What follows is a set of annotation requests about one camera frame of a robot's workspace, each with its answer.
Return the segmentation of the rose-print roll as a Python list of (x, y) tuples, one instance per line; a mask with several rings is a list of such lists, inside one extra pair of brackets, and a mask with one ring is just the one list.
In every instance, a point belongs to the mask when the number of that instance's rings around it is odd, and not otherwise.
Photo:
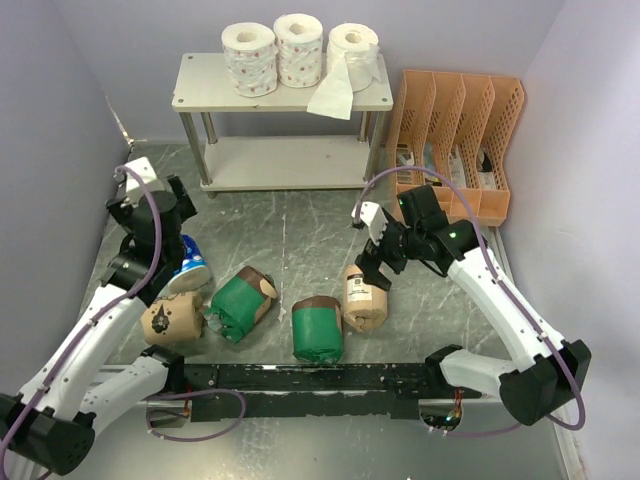
[(324, 32), (321, 22), (307, 14), (295, 13), (275, 20), (279, 81), (291, 88), (309, 88), (322, 77)]
[(234, 91), (256, 98), (278, 87), (276, 38), (267, 26), (255, 22), (228, 25), (221, 34), (223, 55)]

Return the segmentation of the plain white paper towel roll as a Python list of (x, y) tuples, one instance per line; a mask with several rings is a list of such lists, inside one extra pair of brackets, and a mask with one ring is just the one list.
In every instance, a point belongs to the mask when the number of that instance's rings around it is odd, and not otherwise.
[(378, 53), (378, 36), (368, 26), (343, 23), (334, 27), (327, 43), (326, 76), (311, 97), (307, 112), (349, 120), (354, 94), (381, 78)]

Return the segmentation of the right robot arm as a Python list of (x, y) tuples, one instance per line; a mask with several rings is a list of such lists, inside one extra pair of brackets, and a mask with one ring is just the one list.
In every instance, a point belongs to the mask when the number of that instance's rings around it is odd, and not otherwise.
[(403, 192), (397, 200), (401, 220), (375, 202), (359, 201), (352, 210), (353, 226), (369, 236), (356, 258), (365, 282), (387, 291), (391, 282), (382, 265), (399, 274), (408, 261), (419, 261), (467, 293), (509, 354), (499, 360), (460, 346), (443, 348), (429, 358), (434, 367), (424, 374), (426, 390), (439, 398), (457, 387), (497, 397), (527, 426), (578, 401), (592, 359), (587, 345), (566, 340), (535, 311), (473, 223), (450, 222), (430, 186)]

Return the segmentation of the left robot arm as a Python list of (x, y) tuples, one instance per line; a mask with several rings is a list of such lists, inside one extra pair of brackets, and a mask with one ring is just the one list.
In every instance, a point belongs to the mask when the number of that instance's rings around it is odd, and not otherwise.
[(46, 479), (74, 471), (96, 438), (148, 397), (173, 399), (187, 385), (184, 360), (150, 347), (132, 365), (94, 380), (127, 328), (165, 289), (186, 253), (181, 230), (196, 208), (175, 175), (153, 187), (126, 168), (143, 193), (106, 204), (125, 230), (87, 309), (62, 345), (15, 395), (1, 397), (1, 476)]

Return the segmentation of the tan wrapped roll with label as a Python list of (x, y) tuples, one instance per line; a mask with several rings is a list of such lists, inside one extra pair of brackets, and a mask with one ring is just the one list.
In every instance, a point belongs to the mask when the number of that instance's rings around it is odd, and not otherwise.
[(387, 319), (387, 293), (364, 282), (364, 274), (356, 265), (349, 265), (343, 278), (343, 317), (358, 332), (380, 327)]

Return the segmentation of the blue Tempo wrapped roll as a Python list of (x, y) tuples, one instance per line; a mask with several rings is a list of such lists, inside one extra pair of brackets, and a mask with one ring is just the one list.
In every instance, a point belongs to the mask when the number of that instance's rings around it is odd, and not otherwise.
[(187, 234), (182, 235), (182, 240), (185, 246), (185, 256), (181, 267), (168, 283), (171, 294), (199, 290), (212, 278), (209, 265), (195, 240)]

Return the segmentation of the green wrapped roll right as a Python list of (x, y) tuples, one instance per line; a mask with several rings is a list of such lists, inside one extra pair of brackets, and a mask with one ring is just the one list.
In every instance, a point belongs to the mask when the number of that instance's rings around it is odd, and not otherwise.
[(317, 295), (292, 306), (293, 355), (297, 360), (334, 365), (344, 354), (340, 302)]

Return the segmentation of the green wrapped roll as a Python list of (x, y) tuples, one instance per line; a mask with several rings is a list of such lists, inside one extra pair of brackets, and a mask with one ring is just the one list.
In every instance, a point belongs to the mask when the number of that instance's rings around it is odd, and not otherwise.
[(214, 294), (207, 325), (233, 344), (241, 341), (278, 300), (271, 276), (244, 266)]
[(293, 355), (297, 360), (334, 365), (344, 354), (340, 302), (317, 295), (292, 306)]

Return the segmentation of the brown wrapped roll black print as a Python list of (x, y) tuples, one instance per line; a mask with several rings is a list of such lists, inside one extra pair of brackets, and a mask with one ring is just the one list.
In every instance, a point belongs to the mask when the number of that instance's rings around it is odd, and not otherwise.
[(144, 340), (149, 345), (167, 346), (200, 338), (204, 316), (198, 292), (159, 297), (140, 318)]

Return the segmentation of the green wrapped roll left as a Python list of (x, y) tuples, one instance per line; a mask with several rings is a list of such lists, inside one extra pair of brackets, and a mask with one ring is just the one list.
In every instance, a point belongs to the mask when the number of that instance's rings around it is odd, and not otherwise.
[(207, 325), (233, 344), (241, 341), (278, 300), (271, 276), (244, 266), (214, 294)]

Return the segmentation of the orange plastic file organizer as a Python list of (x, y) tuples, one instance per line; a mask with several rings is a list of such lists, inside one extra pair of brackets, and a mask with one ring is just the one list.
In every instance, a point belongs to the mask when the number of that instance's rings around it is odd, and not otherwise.
[(432, 184), (452, 221), (469, 214), (483, 226), (507, 217), (510, 190), (504, 157), (518, 124), (525, 90), (511, 76), (406, 69), (386, 141), (393, 194)]

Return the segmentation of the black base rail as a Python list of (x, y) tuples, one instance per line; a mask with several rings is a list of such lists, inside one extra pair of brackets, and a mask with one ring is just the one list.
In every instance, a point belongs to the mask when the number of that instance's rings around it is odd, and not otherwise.
[(151, 394), (191, 401), (191, 419), (381, 415), (419, 420), (435, 401), (453, 404), (456, 387), (423, 363), (328, 365), (188, 364), (169, 392)]

